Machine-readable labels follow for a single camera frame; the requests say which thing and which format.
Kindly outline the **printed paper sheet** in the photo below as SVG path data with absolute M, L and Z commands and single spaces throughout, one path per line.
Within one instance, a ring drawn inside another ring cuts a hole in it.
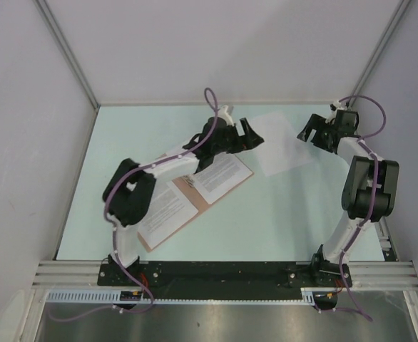
M 266 177 L 312 162 L 307 146 L 297 139 L 297 133 L 283 113 L 257 116 L 250 124 L 265 141 L 254 153 Z
M 213 163 L 190 176 L 194 188 L 208 204 L 214 204 L 253 175 L 238 157 L 231 154 L 215 156 Z

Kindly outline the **printed paper sheet top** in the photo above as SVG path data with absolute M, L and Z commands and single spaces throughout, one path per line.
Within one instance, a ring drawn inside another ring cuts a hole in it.
M 231 154 L 215 156 L 213 163 L 190 176 L 194 188 L 208 204 L 214 204 L 253 175 L 238 157 Z

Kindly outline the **printed paper sheet under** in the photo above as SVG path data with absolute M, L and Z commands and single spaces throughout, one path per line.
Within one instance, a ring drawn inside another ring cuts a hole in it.
M 198 213 L 197 208 L 173 183 L 156 185 L 138 236 L 147 250 L 155 249 Z

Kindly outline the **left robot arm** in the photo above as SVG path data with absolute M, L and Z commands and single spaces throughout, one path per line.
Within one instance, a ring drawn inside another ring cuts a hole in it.
M 106 186 L 102 200 L 103 216 L 113 225 L 111 258 L 117 263 L 114 277 L 122 284 L 132 284 L 138 276 L 137 224 L 148 213 L 153 193 L 160 183 L 194 175 L 208 168 L 219 154 L 237 154 L 253 150 L 265 142 L 246 118 L 240 120 L 243 134 L 226 118 L 211 117 L 200 133 L 179 148 L 176 154 L 162 157 L 148 165 L 124 159 Z

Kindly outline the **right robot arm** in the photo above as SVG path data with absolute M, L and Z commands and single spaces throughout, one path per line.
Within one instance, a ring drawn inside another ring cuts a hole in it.
M 330 238 L 313 254 L 305 269 L 321 287 L 348 281 L 347 263 L 355 242 L 367 226 L 392 213 L 397 193 L 399 163 L 386 160 L 356 135 L 359 114 L 332 107 L 330 118 L 310 116 L 297 139 L 341 157 L 349 166 L 342 189 L 343 214 Z

